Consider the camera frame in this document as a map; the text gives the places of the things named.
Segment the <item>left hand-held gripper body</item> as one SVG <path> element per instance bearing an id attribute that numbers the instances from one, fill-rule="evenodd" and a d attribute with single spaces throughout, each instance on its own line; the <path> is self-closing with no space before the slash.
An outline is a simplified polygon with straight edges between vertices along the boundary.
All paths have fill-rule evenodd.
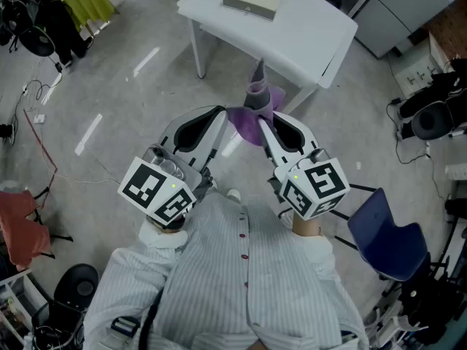
<path id="1" fill-rule="evenodd" d="M 135 157 L 117 190 L 162 230 L 179 230 L 186 214 L 212 187 L 208 168 L 197 171 L 161 144 Z"/>

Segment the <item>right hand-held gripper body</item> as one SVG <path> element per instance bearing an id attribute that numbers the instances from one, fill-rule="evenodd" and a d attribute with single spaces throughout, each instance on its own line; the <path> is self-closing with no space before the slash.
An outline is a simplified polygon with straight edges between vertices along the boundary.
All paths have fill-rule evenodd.
<path id="1" fill-rule="evenodd" d="M 275 166 L 269 182 L 278 201 L 287 203 L 303 220 L 334 209 L 350 191 L 339 161 L 321 147 L 294 165 Z"/>

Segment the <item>purple and grey sock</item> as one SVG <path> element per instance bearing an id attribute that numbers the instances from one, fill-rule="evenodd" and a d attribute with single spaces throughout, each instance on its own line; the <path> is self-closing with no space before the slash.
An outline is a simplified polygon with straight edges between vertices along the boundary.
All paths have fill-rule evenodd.
<path id="1" fill-rule="evenodd" d="M 282 88 L 269 84 L 264 59 L 260 59 L 247 86 L 243 105 L 227 108 L 228 119 L 245 141 L 261 147 L 259 119 L 271 122 L 274 111 L 282 105 L 285 96 L 286 92 Z"/>

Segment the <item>person's left forearm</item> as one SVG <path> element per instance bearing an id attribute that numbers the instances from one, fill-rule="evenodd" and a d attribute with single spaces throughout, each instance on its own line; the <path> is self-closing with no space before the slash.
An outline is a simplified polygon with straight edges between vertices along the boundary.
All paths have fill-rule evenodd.
<path id="1" fill-rule="evenodd" d="M 184 230 L 161 230 L 145 220 L 135 244 L 116 249 L 104 274 L 114 279 L 158 281 L 166 279 L 188 242 Z"/>

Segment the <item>person's right forearm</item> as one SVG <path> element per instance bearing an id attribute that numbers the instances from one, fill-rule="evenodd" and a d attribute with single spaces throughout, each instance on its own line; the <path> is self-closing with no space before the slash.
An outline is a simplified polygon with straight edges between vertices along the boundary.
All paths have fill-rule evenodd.
<path id="1" fill-rule="evenodd" d="M 331 242 L 322 235 L 318 218 L 303 220 L 293 216 L 292 232 L 298 246 L 304 252 L 321 280 L 340 281 L 336 271 L 336 258 Z"/>

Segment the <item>blue chair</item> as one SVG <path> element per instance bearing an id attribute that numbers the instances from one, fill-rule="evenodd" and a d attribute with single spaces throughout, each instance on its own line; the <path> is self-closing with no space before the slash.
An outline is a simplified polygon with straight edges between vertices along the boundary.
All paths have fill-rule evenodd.
<path id="1" fill-rule="evenodd" d="M 431 261 L 418 223 L 397 226 L 382 188 L 357 184 L 351 184 L 350 187 L 370 192 L 371 195 L 351 217 L 335 210 L 331 212 L 347 221 L 353 241 L 338 236 L 334 238 L 358 251 L 382 280 L 403 283 L 421 271 L 446 266 Z"/>

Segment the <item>white table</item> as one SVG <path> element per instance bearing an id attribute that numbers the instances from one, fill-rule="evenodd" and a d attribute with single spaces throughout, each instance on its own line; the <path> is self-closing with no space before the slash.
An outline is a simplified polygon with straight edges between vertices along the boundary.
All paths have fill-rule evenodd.
<path id="1" fill-rule="evenodd" d="M 300 90 L 283 108 L 291 113 L 318 88 L 329 88 L 358 25 L 325 0 L 281 0 L 273 20 L 223 6 L 223 0 L 179 0 L 187 18 L 199 78 L 206 75 L 209 37 L 264 59 Z"/>

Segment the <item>person's striped white shirt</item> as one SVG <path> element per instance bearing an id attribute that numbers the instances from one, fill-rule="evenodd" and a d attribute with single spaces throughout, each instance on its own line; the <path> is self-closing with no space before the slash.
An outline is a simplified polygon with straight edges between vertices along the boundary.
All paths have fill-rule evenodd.
<path id="1" fill-rule="evenodd" d="M 166 279 L 103 273 L 84 321 L 83 350 L 139 350 L 110 326 L 131 316 L 147 350 L 369 350 L 340 281 L 321 280 L 287 227 L 259 198 L 206 195 L 181 230 L 188 242 Z M 151 305 L 158 310 L 146 325 Z"/>

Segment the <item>black round stool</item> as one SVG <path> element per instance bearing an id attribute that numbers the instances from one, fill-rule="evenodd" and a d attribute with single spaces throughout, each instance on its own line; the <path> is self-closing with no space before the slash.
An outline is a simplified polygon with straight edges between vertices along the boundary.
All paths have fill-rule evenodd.
<path id="1" fill-rule="evenodd" d="M 70 267 L 55 288 L 55 301 L 78 311 L 88 309 L 99 284 L 97 270 L 88 264 L 80 263 Z"/>

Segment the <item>black office chair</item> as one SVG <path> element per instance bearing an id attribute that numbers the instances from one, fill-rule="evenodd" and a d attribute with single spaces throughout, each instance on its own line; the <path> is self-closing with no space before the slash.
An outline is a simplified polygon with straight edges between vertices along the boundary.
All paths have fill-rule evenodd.
<path id="1" fill-rule="evenodd" d="M 451 72 L 434 74 L 431 85 L 398 109 L 403 122 L 397 140 L 417 137 L 431 141 L 467 123 L 467 58 L 455 58 L 450 65 Z"/>
<path id="2" fill-rule="evenodd" d="M 36 22 L 39 4 L 34 0 L 5 0 L 1 11 L 1 28 L 19 40 L 31 53 L 48 57 L 55 45 L 45 28 Z"/>

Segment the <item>white drawer unit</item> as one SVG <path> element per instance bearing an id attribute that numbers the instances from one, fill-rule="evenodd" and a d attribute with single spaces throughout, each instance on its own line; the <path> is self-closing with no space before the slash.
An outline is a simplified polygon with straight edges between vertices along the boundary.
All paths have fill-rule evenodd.
<path id="1" fill-rule="evenodd" d="M 401 59 L 393 67 L 393 75 L 405 98 L 430 86 L 433 75 L 440 73 L 441 68 L 430 55 L 417 59 Z"/>

